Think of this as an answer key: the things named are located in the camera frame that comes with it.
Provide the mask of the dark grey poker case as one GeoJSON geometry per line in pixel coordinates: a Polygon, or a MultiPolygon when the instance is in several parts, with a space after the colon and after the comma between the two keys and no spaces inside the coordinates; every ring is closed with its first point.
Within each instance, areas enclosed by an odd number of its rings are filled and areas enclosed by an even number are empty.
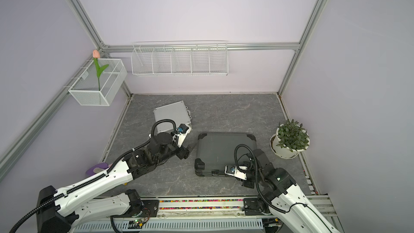
{"type": "Polygon", "coordinates": [[[197,138],[195,174],[199,177],[226,176],[225,169],[235,166],[235,148],[244,144],[257,149],[256,137],[249,133],[205,132],[197,138]]]}

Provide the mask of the silver aluminium poker case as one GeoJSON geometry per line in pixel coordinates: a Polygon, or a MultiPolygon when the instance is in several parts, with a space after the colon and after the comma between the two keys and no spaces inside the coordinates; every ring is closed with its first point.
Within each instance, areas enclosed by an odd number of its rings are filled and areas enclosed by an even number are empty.
{"type": "Polygon", "coordinates": [[[191,127],[191,117],[184,101],[157,107],[154,110],[155,121],[170,119],[173,120],[178,128],[181,124],[191,127]]]}

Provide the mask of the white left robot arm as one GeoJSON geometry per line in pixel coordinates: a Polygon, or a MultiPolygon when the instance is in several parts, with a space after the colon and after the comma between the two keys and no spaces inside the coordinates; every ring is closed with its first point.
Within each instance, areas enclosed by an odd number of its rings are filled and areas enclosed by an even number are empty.
{"type": "Polygon", "coordinates": [[[88,214],[90,205],[100,202],[99,195],[152,172],[172,156],[187,159],[190,150],[183,143],[190,132],[189,124],[178,126],[171,119],[157,121],[146,142],[117,157],[107,169],[67,187],[42,189],[36,208],[10,231],[17,232],[24,222],[36,216],[40,233],[70,232],[88,214]]]}

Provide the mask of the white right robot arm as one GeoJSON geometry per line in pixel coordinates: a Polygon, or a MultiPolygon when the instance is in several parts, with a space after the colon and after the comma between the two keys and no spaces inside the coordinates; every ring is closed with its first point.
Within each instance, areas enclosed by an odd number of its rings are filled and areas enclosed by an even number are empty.
{"type": "Polygon", "coordinates": [[[293,177],[276,168],[260,149],[239,144],[234,150],[235,173],[243,185],[255,188],[264,203],[262,212],[281,220],[294,233],[338,233],[305,196],[293,177]]]}

